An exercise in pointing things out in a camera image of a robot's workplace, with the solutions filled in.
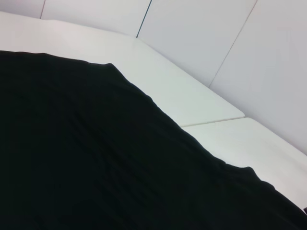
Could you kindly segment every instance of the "black cloth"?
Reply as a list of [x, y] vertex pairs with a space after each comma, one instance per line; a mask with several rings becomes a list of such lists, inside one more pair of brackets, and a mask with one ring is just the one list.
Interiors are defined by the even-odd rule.
[[2, 230], [307, 229], [111, 64], [0, 52], [0, 107]]

